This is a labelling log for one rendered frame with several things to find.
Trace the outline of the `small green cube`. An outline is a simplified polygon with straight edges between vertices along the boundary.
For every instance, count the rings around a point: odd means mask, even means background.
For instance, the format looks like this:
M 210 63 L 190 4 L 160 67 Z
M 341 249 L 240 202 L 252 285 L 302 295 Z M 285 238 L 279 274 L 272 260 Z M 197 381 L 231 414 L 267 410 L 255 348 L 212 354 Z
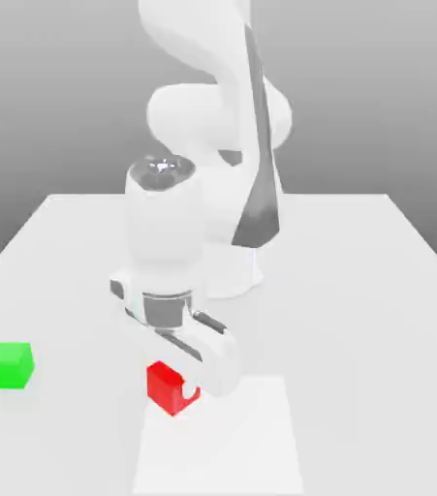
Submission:
M 0 342 L 0 389 L 24 389 L 34 369 L 30 343 Z

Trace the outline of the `small red cube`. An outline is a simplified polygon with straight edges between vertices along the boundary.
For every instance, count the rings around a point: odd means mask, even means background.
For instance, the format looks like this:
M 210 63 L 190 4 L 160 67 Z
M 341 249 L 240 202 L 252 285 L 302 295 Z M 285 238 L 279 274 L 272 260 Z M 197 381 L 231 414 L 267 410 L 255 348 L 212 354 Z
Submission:
M 201 397 L 199 387 L 192 387 L 189 393 L 184 391 L 186 386 L 183 377 L 163 361 L 156 361 L 146 368 L 148 397 L 172 417 Z

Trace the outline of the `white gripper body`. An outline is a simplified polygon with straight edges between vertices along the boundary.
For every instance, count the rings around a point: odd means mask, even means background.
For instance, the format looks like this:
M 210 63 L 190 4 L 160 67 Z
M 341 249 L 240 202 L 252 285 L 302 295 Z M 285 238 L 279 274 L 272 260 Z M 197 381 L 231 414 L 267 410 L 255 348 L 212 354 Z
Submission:
M 231 393 L 240 380 L 240 353 L 231 332 L 203 312 L 186 310 L 183 326 L 167 331 L 143 324 L 125 311 L 126 328 L 151 362 L 161 360 L 194 388 L 214 397 Z

